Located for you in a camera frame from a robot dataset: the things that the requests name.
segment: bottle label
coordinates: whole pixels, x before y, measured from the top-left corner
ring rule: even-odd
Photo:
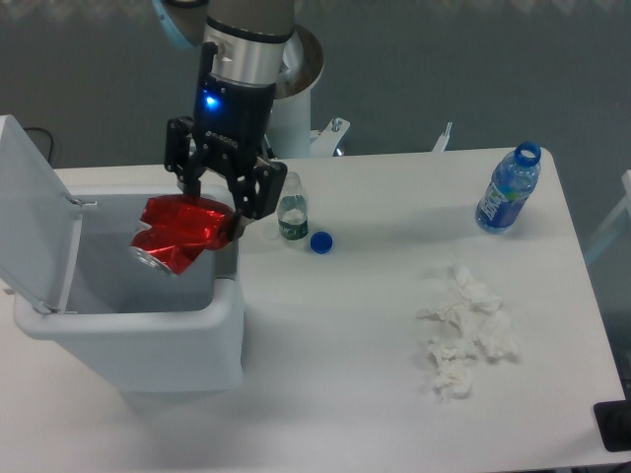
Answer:
[[[281,222],[279,220],[278,225],[280,227],[280,235],[282,235],[284,239],[300,239],[306,237],[309,233],[307,221],[301,224],[288,224],[287,222]]]
[[[518,192],[512,187],[489,184],[484,198],[478,204],[478,217],[489,227],[501,229],[513,224],[526,203],[526,198],[517,199]]]

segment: white trash bin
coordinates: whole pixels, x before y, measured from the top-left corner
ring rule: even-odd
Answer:
[[[67,189],[13,116],[0,117],[0,278],[15,321],[122,391],[230,389],[242,380],[238,245],[180,276],[129,249],[147,199],[173,186]],[[221,186],[203,189],[228,205]]]

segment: white table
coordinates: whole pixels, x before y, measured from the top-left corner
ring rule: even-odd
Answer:
[[[242,239],[244,384],[221,394],[117,392],[13,323],[0,297],[0,471],[498,471],[615,463],[592,406],[622,399],[550,155],[515,227],[473,210],[507,150],[289,163],[310,195],[316,255]],[[68,185],[172,182],[161,167],[65,169]],[[217,181],[208,175],[207,181]],[[449,302],[451,256],[505,300],[518,363],[473,368],[437,402],[416,312]]]

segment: trash bin lid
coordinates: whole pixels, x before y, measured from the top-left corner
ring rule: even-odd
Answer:
[[[0,116],[0,278],[42,313],[65,311],[81,218],[18,121]]]

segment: water bottle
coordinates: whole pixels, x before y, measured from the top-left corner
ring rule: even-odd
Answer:
[[[307,236],[307,191],[295,172],[287,172],[277,214],[280,235],[283,238],[296,240]]]
[[[500,234],[511,227],[536,186],[540,159],[539,146],[525,142],[497,165],[475,211],[475,220],[483,230]]]

